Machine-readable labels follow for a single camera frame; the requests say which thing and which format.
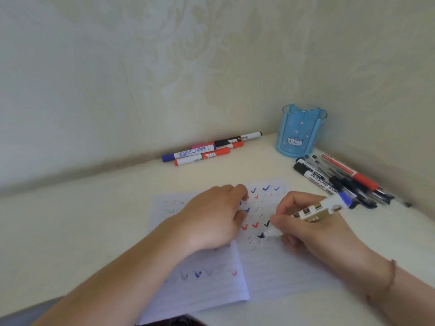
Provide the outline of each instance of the label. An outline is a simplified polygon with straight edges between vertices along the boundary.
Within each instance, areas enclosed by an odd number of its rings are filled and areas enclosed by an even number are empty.
[[[322,158],[328,160],[330,163],[336,165],[338,168],[344,170],[346,173],[350,174],[351,176],[356,174],[356,171],[347,168],[345,165],[342,165],[341,163],[335,161],[333,158],[331,158],[325,153],[322,154]]]
[[[214,149],[213,145],[202,146],[202,147],[198,147],[196,149],[174,153],[174,157],[176,159],[179,159],[179,158],[184,158],[187,156],[194,156],[195,154],[201,154],[203,152],[208,152],[208,151],[213,150],[213,149]]]
[[[332,186],[330,186],[327,182],[324,182],[321,179],[319,179],[318,177],[316,177],[313,173],[309,173],[309,175],[310,175],[309,179],[311,181],[313,181],[314,183],[316,183],[318,186],[320,186],[320,188],[322,188],[324,191],[326,191],[330,194],[338,193],[338,191],[336,189],[334,189]]]
[[[211,157],[214,157],[214,156],[216,156],[216,152],[204,153],[203,154],[204,158],[211,158]]]

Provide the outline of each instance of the blue pen holder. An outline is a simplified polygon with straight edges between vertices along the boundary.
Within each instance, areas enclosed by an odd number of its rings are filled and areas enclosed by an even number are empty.
[[[324,109],[312,107],[307,104],[291,104],[282,108],[284,116],[276,143],[278,152],[298,158],[313,151],[317,134],[328,113]]]

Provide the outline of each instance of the white desk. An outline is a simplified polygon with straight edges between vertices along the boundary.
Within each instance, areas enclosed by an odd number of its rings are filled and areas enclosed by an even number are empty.
[[[65,295],[142,239],[154,194],[271,179],[322,194],[275,141],[268,135],[210,160],[180,167],[154,160],[0,200],[0,316]],[[369,246],[435,285],[434,222],[398,203],[344,216]],[[193,315],[209,325],[383,325],[344,287]]]

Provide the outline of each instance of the paper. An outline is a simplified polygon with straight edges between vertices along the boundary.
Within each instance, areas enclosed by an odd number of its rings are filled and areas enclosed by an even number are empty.
[[[153,198],[150,229],[178,213],[197,193]],[[137,325],[249,299],[237,243],[205,249],[181,262],[154,296]]]
[[[248,217],[229,246],[197,252],[181,262],[138,325],[241,300],[260,300],[340,284],[316,258],[286,251],[280,238],[259,238],[288,192],[283,182],[246,184]],[[149,229],[177,214],[198,192],[155,196]]]
[[[310,253],[286,251],[280,237],[259,238],[287,194],[281,182],[246,184],[249,199],[242,202],[248,217],[237,236],[240,259],[251,300],[337,285],[339,280]]]

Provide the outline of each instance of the pile of pens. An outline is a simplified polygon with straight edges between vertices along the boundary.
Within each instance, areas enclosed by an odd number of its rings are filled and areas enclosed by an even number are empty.
[[[261,132],[236,136],[227,139],[219,139],[211,143],[203,143],[192,146],[192,149],[162,156],[162,161],[173,161],[176,166],[192,163],[194,161],[221,156],[230,153],[231,149],[243,146],[243,142],[263,135]]]
[[[373,209],[378,207],[378,203],[389,205],[393,199],[405,207],[412,207],[412,203],[386,193],[364,175],[325,153],[320,158],[316,155],[297,158],[293,169],[317,184],[322,190],[330,194],[338,193],[343,199],[345,197],[351,199],[352,202],[348,205],[351,209],[360,204]]]

